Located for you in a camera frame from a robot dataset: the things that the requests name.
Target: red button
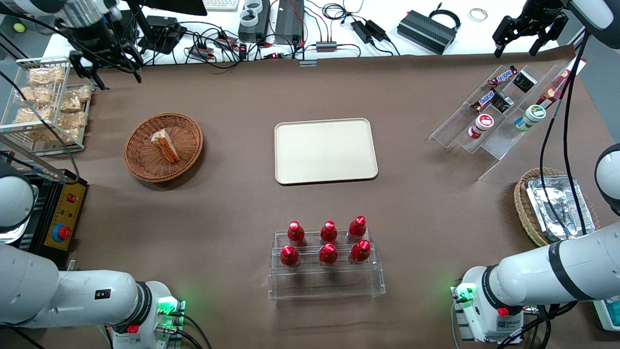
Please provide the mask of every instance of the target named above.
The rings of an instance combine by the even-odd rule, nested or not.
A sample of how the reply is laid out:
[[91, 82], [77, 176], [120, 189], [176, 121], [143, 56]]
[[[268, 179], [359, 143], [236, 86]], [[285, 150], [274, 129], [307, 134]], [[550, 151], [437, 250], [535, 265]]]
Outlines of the red button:
[[499, 309], [497, 309], [497, 315], [499, 315], [499, 316], [508, 316], [508, 315], [510, 315], [510, 312], [506, 308], [499, 308]]
[[64, 227], [60, 227], [60, 229], [58, 229], [58, 237], [61, 240], [67, 240], [68, 238], [71, 237], [71, 228], [67, 227], [66, 225]]

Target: table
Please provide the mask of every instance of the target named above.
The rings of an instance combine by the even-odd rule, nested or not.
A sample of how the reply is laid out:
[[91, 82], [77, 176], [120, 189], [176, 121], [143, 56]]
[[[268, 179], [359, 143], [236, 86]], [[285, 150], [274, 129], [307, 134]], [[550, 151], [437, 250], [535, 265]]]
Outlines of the table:
[[[320, 5], [321, 7], [324, 4], [329, 3], [329, 0], [317, 0], [315, 3]], [[346, 2], [347, 10], [355, 11], [359, 8], [361, 1], [360, 0], [349, 0]], [[460, 55], [460, 54], [477, 54], [477, 53], [493, 53], [495, 51], [495, 43], [492, 39], [492, 35], [495, 32], [495, 29], [499, 25], [500, 21], [504, 16], [513, 16], [517, 17], [521, 13], [521, 9], [524, 0], [468, 0], [468, 1], [459, 1], [459, 0], [445, 0], [443, 1], [442, 9], [448, 9], [456, 13], [461, 22], [463, 23], [459, 32], [454, 40], [454, 42], [446, 49], [445, 55]], [[371, 19], [375, 21], [378, 25], [380, 25], [383, 29], [386, 30], [387, 34], [390, 36], [396, 47], [399, 49], [400, 53], [403, 55], [434, 55], [431, 51], [428, 51], [421, 46], [414, 44], [408, 39], [400, 36], [396, 32], [396, 27], [401, 19], [403, 19], [407, 15], [407, 11], [413, 9], [422, 14], [428, 14], [432, 10], [436, 9], [438, 2], [428, 2], [428, 1], [405, 1], [405, 0], [392, 0], [389, 2], [380, 1], [380, 0], [365, 0], [361, 11], [358, 13], [359, 16], [362, 16], [366, 19]], [[312, 11], [321, 15], [321, 9], [311, 4], [310, 2], [306, 2], [306, 7], [310, 8]], [[473, 7], [483, 8], [489, 14], [489, 18], [484, 22], [473, 22], [467, 17], [469, 10]], [[120, 9], [128, 9], [126, 3], [122, 2], [120, 5]], [[146, 16], [171, 16], [176, 17], [179, 22], [182, 21], [203, 21], [210, 22], [216, 25], [221, 26], [225, 30], [230, 30], [233, 33], [237, 33], [239, 29], [239, 12], [242, 9], [242, 4], [239, 6], [237, 12], [209, 12], [206, 17], [200, 16], [189, 16], [184, 14], [176, 14], [168, 11], [154, 10], [144, 8], [144, 14]], [[271, 9], [271, 19], [272, 24], [275, 28], [275, 19], [277, 16], [277, 5], [273, 5]], [[444, 25], [449, 27], [454, 26], [454, 22], [451, 18], [445, 15], [437, 15], [434, 17], [438, 22], [441, 22]], [[308, 45], [310, 43], [314, 43], [319, 40], [319, 29], [317, 28], [316, 22], [314, 19], [306, 16], [305, 21], [309, 31], [308, 37]], [[361, 56], [363, 57], [374, 57], [387, 55], [387, 53], [379, 52], [375, 50], [370, 44], [364, 45], [359, 37], [354, 33], [351, 29], [351, 26], [348, 24], [351, 21], [350, 18], [347, 19], [347, 23], [343, 26], [340, 26], [340, 21], [337, 20], [333, 23], [333, 34], [332, 39], [337, 43], [352, 43], [361, 47]], [[320, 26], [322, 27], [323, 36], [325, 40], [326, 36], [326, 28], [323, 22], [319, 19]], [[209, 25], [205, 24], [183, 24], [188, 28], [188, 30], [203, 32], [205, 29], [209, 28]], [[505, 53], [510, 52], [528, 52], [531, 48], [532, 44], [535, 41], [535, 37], [523, 37], [520, 38], [506, 47]], [[185, 61], [185, 53], [184, 48], [191, 47], [193, 45], [192, 39], [189, 35], [185, 35], [181, 42], [176, 46], [174, 52], [175, 57], [178, 63], [184, 63]], [[382, 50], [392, 50], [393, 47], [390, 46], [387, 42], [378, 42], [377, 46]], [[545, 47], [541, 50], [547, 50], [549, 48], [557, 47], [557, 42], [549, 42]], [[72, 46], [67, 42], [67, 40], [60, 35], [52, 35], [50, 43], [45, 50], [44, 57], [53, 57], [53, 56], [66, 56], [69, 51], [72, 50]], [[290, 48], [286, 45], [281, 45], [277, 47], [271, 48], [262, 48], [262, 55], [266, 55], [273, 52], [283, 52], [290, 53]], [[357, 56], [357, 49], [355, 47], [350, 47], [347, 50], [337, 50], [332, 53], [317, 53], [313, 50], [308, 50], [306, 52], [306, 58], [315, 59], [315, 58], [333, 58], [333, 57], [355, 57]], [[153, 52], [148, 51], [143, 55], [144, 61], [149, 61], [153, 57]], [[221, 54], [219, 50], [216, 49], [216, 57], [218, 61], [221, 60]], [[254, 54], [250, 55], [250, 59], [254, 59]], [[199, 63], [196, 60], [189, 60], [190, 63]], [[156, 59], [151, 62], [156, 65], [166, 65], [166, 64], [174, 64], [174, 59], [172, 54], [170, 55], [158, 55]]]
[[[499, 60], [492, 55], [344, 58], [314, 68], [266, 60], [223, 74], [208, 65], [149, 66], [143, 84], [131, 75], [103, 71], [111, 89], [95, 92], [86, 150], [76, 153], [91, 184], [76, 230], [78, 266], [167, 284], [187, 300], [187, 314], [202, 325], [214, 349], [310, 349], [326, 343], [454, 348], [449, 286], [472, 266], [535, 247], [520, 225], [512, 192], [521, 175], [538, 165], [549, 120], [528, 131], [480, 181], [493, 159], [447, 152], [427, 138], [499, 64], [544, 71], [573, 56], [571, 47], [563, 47], [533, 59], [527, 53]], [[140, 122], [161, 112], [194, 118], [205, 148], [190, 174], [149, 186], [129, 174], [123, 147]], [[573, 175], [601, 226], [612, 224], [618, 218], [593, 178], [599, 154], [612, 141], [580, 79], [571, 113]], [[274, 126], [339, 117], [370, 121], [377, 178], [280, 186], [274, 176]], [[556, 127], [547, 166], [563, 168], [561, 149], [561, 127]], [[50, 161], [70, 166], [62, 158]], [[327, 219], [342, 226], [359, 214], [368, 218], [380, 250], [385, 295], [277, 305], [268, 300], [274, 230], [293, 219], [307, 228]], [[595, 317], [590, 305], [581, 304], [554, 320], [549, 348], [617, 348], [620, 336], [598, 330]], [[79, 343], [107, 349], [95, 327], [26, 331], [47, 349]], [[0, 338], [2, 349], [27, 345], [10, 332], [0, 332]]]

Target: acrylic bottle rack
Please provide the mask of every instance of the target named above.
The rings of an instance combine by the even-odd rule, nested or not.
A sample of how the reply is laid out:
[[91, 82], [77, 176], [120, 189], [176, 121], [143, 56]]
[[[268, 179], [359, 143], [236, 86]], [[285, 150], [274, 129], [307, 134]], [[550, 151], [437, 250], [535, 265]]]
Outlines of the acrylic bottle rack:
[[284, 299], [325, 299], [335, 297], [372, 296], [385, 294], [381, 259], [366, 229], [364, 238], [372, 244], [370, 257], [359, 265], [349, 263], [348, 253], [353, 244], [347, 243], [347, 228], [337, 228], [338, 237], [334, 244], [338, 249], [335, 265], [322, 266], [319, 262], [321, 249], [320, 229], [306, 230], [306, 246], [296, 247], [300, 265], [288, 268], [280, 262], [282, 247], [289, 245], [287, 231], [275, 232], [271, 260], [269, 261], [269, 299], [274, 302]]
[[[499, 66], [499, 68], [485, 79], [478, 89], [463, 102], [462, 106], [428, 138], [429, 140], [435, 139], [446, 148], [459, 145], [470, 154], [482, 148], [484, 151], [491, 154], [495, 158], [495, 161], [484, 171], [480, 178], [492, 170], [493, 167], [497, 166], [519, 139], [525, 135], [526, 132], [520, 131], [515, 127], [515, 121], [523, 115], [529, 106], [535, 104], [538, 98], [545, 93], [546, 89], [558, 76], [562, 68], [554, 65], [546, 74], [542, 74], [536, 71], [532, 66], [526, 65], [522, 70], [526, 71], [538, 81], [527, 93], [524, 93], [519, 87], [512, 83], [515, 76], [509, 78], [508, 81], [504, 81], [499, 87], [495, 88], [495, 90], [503, 91], [515, 103], [503, 113], [496, 109], [491, 102], [485, 105], [480, 112], [476, 112], [474, 109], [470, 108], [472, 104], [476, 103], [492, 88], [492, 86], [488, 84], [488, 80], [496, 78], [508, 70], [509, 68], [507, 66]], [[480, 114], [491, 115], [494, 120], [494, 125], [478, 139], [474, 139], [469, 136], [467, 130]]]

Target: red bottle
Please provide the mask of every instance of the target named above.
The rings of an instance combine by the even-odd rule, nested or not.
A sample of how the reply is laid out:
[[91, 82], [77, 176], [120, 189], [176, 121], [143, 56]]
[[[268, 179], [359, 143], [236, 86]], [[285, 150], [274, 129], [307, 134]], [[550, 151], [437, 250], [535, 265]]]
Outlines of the red bottle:
[[370, 257], [370, 241], [362, 240], [351, 247], [349, 251], [349, 262], [351, 264], [362, 264]]
[[334, 246], [333, 243], [328, 243], [325, 246], [321, 247], [321, 249], [319, 250], [319, 261], [321, 261], [321, 265], [334, 265], [337, 260], [338, 250], [336, 250], [336, 246]]
[[295, 250], [295, 247], [286, 245], [282, 248], [280, 253], [280, 262], [289, 268], [296, 268], [299, 266], [299, 252]]
[[349, 230], [347, 232], [347, 242], [356, 243], [359, 242], [366, 233], [366, 217], [363, 215], [357, 217], [351, 224], [349, 224]]
[[338, 237], [338, 231], [336, 230], [336, 224], [331, 220], [325, 222], [323, 228], [321, 228], [321, 245], [326, 243], [335, 243], [336, 237]]
[[288, 225], [288, 241], [292, 246], [306, 246], [306, 232], [296, 220]]

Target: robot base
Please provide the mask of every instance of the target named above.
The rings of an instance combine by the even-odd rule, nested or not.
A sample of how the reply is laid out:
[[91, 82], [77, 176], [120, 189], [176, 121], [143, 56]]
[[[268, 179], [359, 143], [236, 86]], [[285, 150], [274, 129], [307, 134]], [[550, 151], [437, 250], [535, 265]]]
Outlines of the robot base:
[[173, 324], [171, 317], [158, 314], [159, 300], [164, 297], [172, 299], [172, 294], [168, 287], [159, 281], [147, 281], [146, 285], [153, 294], [151, 311], [146, 320], [140, 325], [138, 333], [116, 333], [110, 331], [114, 349], [171, 349], [180, 343], [175, 337], [155, 332], [157, 324]]
[[[523, 326], [523, 312], [513, 316], [499, 316], [482, 291], [482, 274], [484, 266], [475, 266], [465, 273], [461, 284], [453, 289], [455, 297], [463, 295], [470, 297], [467, 302], [460, 304], [467, 319], [467, 326], [477, 342], [501, 342], [511, 333]], [[512, 344], [518, 344], [521, 338], [515, 339]]]

